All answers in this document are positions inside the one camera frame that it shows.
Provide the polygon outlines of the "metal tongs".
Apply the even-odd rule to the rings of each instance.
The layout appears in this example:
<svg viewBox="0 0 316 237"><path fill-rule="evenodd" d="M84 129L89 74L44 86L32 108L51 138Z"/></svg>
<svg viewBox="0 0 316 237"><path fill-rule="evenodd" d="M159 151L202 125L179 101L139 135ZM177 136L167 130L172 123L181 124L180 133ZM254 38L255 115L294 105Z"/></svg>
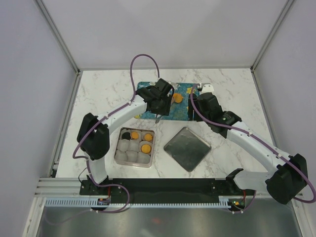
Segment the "metal tongs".
<svg viewBox="0 0 316 237"><path fill-rule="evenodd" d="M155 117L155 124L159 123L161 117L162 117L162 115L156 115L156 117Z"/></svg>

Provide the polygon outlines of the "orange cookie small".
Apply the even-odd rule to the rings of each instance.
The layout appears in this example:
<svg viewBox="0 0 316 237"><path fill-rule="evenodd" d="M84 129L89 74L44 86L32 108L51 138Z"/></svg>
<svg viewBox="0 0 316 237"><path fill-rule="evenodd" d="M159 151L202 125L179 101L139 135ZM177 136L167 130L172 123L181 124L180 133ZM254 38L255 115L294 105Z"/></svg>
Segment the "orange cookie small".
<svg viewBox="0 0 316 237"><path fill-rule="evenodd" d="M131 138L132 139L138 139L139 138L139 134L137 132L131 132Z"/></svg>

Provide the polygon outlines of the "black cookie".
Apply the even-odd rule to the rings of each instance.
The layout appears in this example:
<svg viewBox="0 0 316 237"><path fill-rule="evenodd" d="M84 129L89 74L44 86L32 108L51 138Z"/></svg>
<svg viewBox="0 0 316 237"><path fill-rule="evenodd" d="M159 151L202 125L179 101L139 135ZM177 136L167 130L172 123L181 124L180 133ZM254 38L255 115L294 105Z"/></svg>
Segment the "black cookie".
<svg viewBox="0 0 316 237"><path fill-rule="evenodd" d="M129 132L125 132L122 134L122 139L126 139L126 140L130 140L131 139L131 135Z"/></svg>

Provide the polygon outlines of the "round dotted orange cookie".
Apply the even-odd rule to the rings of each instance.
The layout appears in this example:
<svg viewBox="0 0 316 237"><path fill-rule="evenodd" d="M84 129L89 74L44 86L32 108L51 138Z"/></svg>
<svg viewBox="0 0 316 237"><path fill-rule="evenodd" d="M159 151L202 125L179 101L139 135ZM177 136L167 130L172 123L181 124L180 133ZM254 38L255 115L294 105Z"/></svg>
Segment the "round dotted orange cookie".
<svg viewBox="0 0 316 237"><path fill-rule="evenodd" d="M144 144L141 146L141 152L145 154L149 154L151 152L152 148L149 144Z"/></svg>

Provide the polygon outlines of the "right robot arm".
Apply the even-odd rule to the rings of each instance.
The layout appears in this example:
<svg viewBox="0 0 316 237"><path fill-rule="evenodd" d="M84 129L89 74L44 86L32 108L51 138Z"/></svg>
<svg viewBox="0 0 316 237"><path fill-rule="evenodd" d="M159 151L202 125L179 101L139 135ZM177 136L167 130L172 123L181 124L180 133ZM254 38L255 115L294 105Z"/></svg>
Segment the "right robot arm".
<svg viewBox="0 0 316 237"><path fill-rule="evenodd" d="M307 162L302 155L292 156L259 138L239 116L223 111L211 92L190 94L189 104L193 110L191 120L205 122L213 132L239 145L266 169L266 172L236 169L231 173L232 179L225 183L228 193L237 195L246 189L267 191L277 202L287 204L310 184Z"/></svg>

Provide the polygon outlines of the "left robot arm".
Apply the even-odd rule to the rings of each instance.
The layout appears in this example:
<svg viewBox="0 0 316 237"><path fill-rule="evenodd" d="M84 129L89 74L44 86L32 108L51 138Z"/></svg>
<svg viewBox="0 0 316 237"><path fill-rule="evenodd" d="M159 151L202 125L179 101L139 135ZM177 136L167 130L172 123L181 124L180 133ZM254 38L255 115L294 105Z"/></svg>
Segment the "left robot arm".
<svg viewBox="0 0 316 237"><path fill-rule="evenodd" d="M98 195L108 189L105 156L110 149L110 135L136 115L150 112L167 116L170 113L174 87L163 79L154 85L133 91L130 101L106 112L103 116L88 113L83 117L73 159L86 160L91 189Z"/></svg>

